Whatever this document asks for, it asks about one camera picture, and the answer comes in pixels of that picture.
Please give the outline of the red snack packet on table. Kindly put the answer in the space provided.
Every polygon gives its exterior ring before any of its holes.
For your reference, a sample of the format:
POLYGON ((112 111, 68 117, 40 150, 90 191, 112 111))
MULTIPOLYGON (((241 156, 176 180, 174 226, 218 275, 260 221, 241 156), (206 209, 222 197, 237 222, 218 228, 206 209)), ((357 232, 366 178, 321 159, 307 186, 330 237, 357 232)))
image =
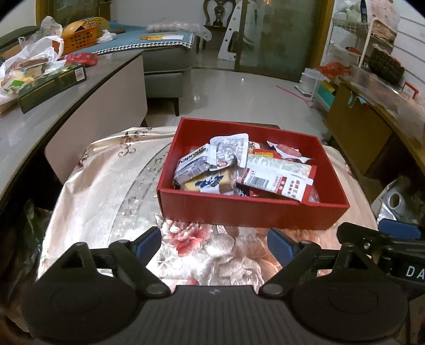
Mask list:
POLYGON ((98 55, 96 53, 71 53, 63 56, 61 60, 65 61, 66 64, 78 63, 88 67, 97 64, 98 55))

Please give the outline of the blue white bread packet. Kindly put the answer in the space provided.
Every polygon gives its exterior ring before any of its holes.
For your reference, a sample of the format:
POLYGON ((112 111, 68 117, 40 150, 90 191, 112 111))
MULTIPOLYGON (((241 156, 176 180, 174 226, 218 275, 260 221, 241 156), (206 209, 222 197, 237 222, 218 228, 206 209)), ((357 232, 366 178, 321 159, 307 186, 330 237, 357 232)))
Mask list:
POLYGON ((233 195, 232 176, 233 168, 231 167, 213 172, 207 171, 187 181, 181 185, 180 189, 198 193, 233 195))

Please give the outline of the white plastic bag of items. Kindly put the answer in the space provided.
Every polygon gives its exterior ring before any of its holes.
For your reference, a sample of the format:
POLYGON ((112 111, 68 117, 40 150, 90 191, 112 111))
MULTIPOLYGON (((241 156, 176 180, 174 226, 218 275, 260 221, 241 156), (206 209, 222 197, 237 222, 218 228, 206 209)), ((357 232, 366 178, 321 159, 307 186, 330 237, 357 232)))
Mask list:
POLYGON ((19 53, 1 65, 1 105, 17 98, 19 90, 45 74, 48 66, 55 65, 62 56, 64 40, 46 36, 26 45, 19 53))

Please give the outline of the brown wooden cabinet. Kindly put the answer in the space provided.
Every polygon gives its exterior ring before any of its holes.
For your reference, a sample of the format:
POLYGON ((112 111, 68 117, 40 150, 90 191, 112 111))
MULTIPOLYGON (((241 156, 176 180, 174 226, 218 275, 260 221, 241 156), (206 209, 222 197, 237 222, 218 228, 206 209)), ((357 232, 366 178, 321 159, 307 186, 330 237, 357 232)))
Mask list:
POLYGON ((340 149, 367 200, 372 202, 397 178, 411 181, 424 197, 424 149, 416 148, 381 106, 342 77, 326 117, 331 143, 340 149))

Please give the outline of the silver tape roll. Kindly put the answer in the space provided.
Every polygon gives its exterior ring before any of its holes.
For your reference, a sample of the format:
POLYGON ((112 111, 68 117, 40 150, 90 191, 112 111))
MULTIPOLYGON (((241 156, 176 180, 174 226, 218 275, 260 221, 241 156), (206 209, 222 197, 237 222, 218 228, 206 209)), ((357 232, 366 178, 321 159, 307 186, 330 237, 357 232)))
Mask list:
POLYGON ((407 201, 398 191, 388 191, 383 197, 383 203, 395 217, 406 218, 409 214, 407 201))

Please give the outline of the dark wooden chair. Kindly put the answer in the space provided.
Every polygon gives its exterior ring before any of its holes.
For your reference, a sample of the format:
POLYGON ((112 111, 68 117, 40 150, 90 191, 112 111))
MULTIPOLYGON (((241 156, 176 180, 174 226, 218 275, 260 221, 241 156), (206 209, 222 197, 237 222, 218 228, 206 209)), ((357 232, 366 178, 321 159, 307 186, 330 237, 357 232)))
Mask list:
POLYGON ((207 27, 224 28, 231 21, 231 15, 236 8, 235 0, 204 0, 202 5, 207 27), (213 18, 210 15, 210 3, 213 3, 213 18))

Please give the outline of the white shelf rack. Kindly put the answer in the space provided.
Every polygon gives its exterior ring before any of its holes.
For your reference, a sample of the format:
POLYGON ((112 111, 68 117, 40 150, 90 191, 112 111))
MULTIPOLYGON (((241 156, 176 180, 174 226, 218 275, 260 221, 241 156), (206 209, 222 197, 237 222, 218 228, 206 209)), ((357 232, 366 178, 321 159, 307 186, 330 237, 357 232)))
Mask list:
POLYGON ((373 45, 391 53, 399 21, 394 1, 336 1, 321 62, 306 68, 295 88, 313 98, 319 83, 335 78, 342 68, 364 67, 373 45))

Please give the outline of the small white sauce packet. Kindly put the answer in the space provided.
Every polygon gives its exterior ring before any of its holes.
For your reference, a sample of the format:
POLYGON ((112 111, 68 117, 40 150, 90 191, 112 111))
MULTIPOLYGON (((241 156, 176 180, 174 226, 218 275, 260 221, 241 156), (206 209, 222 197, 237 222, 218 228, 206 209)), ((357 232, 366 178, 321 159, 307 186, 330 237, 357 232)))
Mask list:
POLYGON ((247 133, 213 137, 210 144, 217 148, 216 165, 212 167, 213 171, 230 167, 234 162, 241 168, 246 167, 249 151, 247 133))

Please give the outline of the red cardboard tray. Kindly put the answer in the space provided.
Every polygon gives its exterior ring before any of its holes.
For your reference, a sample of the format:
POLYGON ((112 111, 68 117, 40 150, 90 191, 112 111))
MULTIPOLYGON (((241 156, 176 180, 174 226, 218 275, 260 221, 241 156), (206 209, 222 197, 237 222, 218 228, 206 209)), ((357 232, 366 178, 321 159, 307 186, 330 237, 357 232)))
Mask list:
POLYGON ((183 119, 157 185, 175 221, 326 230, 349 201, 317 137, 183 119))

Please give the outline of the grey Kaworu snack packet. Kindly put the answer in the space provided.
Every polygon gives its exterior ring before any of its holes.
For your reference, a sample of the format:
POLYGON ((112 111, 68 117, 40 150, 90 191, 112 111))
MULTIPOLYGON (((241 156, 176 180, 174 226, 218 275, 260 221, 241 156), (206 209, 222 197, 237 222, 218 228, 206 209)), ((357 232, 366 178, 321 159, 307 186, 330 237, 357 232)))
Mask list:
POLYGON ((204 144, 198 149, 183 156, 177 163, 174 171, 174 183, 182 185, 189 180, 205 173, 217 162, 217 147, 204 144))

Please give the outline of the dark green box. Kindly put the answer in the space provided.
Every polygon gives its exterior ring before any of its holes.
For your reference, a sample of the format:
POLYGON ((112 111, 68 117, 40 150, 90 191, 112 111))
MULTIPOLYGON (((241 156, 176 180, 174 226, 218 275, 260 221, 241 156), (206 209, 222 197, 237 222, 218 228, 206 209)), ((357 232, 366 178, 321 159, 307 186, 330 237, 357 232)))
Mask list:
POLYGON ((27 83, 19 90, 17 103, 23 114, 54 97, 55 95, 86 80, 86 68, 82 64, 71 63, 52 73, 27 83))

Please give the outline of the pink stick on floor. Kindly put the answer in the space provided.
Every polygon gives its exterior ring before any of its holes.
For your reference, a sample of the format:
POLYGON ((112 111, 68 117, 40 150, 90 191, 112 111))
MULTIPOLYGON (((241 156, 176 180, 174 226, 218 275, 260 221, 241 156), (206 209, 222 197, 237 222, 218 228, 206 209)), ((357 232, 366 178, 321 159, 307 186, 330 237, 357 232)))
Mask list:
POLYGON ((285 93, 287 93, 288 95, 291 95, 291 96, 295 97, 298 100, 301 100, 309 108, 312 108, 313 109, 315 107, 314 101, 312 101, 310 99, 306 99, 306 98, 304 98, 302 96, 299 96, 298 94, 292 92, 291 90, 288 90, 288 89, 286 89, 284 87, 281 87, 279 85, 276 85, 276 88, 279 89, 279 90, 281 90, 281 91, 283 91, 283 92, 285 92, 285 93))

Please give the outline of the blue patterned sofa cover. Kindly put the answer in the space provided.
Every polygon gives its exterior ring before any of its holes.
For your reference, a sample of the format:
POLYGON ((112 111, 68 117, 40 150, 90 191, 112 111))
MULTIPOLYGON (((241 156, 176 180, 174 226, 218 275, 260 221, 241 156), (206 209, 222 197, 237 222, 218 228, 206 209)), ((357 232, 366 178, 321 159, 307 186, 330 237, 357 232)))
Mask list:
POLYGON ((88 48, 77 50, 76 53, 97 53, 105 55, 127 50, 150 50, 168 47, 183 47, 191 49, 195 35, 191 32, 147 32, 145 27, 125 25, 109 21, 110 32, 124 30, 112 41, 99 43, 88 48))

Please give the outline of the red yellow Trolli gummy bag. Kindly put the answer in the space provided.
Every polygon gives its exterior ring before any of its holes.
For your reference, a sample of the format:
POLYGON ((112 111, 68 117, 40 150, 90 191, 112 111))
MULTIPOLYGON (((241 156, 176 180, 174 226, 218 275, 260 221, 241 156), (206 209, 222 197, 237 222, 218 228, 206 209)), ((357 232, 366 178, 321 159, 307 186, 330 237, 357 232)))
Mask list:
POLYGON ((276 158, 276 151, 270 150, 264 144, 258 142, 249 142, 248 153, 262 157, 276 158))

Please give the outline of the red white barcode snack packet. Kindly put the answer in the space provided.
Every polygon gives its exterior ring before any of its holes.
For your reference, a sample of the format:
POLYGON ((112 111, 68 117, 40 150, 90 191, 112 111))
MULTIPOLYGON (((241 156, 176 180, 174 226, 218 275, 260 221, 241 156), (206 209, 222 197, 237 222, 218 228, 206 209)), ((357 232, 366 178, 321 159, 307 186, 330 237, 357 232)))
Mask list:
POLYGON ((248 154, 246 167, 237 170, 236 182, 302 202, 308 199, 315 175, 314 165, 248 154))

